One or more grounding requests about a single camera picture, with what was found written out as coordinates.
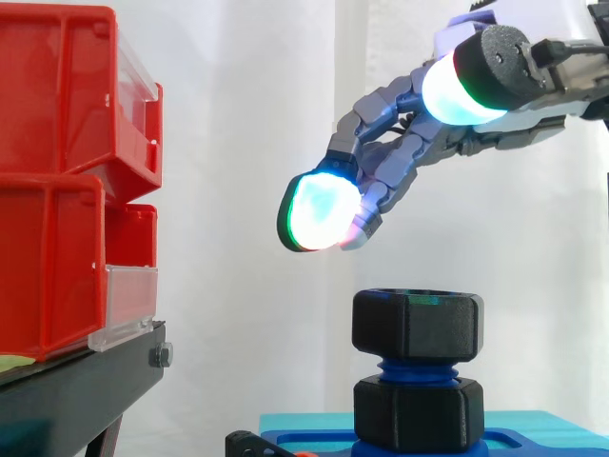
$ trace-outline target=black 3d printed part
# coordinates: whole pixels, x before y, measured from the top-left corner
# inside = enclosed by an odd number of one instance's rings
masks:
[[[518,109],[546,89],[531,77],[521,51],[529,41],[520,30],[490,26],[455,49],[455,71],[471,97],[490,109]]]

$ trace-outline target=black cable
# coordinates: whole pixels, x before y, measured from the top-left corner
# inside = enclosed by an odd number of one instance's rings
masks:
[[[609,54],[609,46],[569,45],[562,41],[542,40],[531,48],[531,56],[540,69],[555,67],[578,54]]]
[[[609,46],[571,45],[571,55],[576,54],[609,54]]]

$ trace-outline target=robotic hand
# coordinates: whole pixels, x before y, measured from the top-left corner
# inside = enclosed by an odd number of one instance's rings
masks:
[[[586,3],[482,0],[453,18],[434,59],[359,100],[318,167],[291,181],[282,243],[360,248],[419,167],[527,147],[561,132],[567,115],[609,119],[609,1]],[[389,131],[400,136],[377,141]]]

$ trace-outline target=red storage bin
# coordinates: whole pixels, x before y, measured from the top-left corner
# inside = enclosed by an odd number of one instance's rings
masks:
[[[0,172],[86,173],[109,201],[161,186],[162,99],[104,7],[0,3]]]
[[[104,203],[95,176],[0,173],[0,355],[42,361],[151,329],[156,210]]]

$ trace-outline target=blue base plate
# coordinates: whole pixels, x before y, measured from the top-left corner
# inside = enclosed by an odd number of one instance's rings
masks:
[[[541,411],[488,412],[484,441],[466,457],[609,457],[609,440]],[[353,414],[276,414],[261,419],[263,438],[319,457],[402,457],[357,442]],[[446,457],[440,454],[408,457]]]

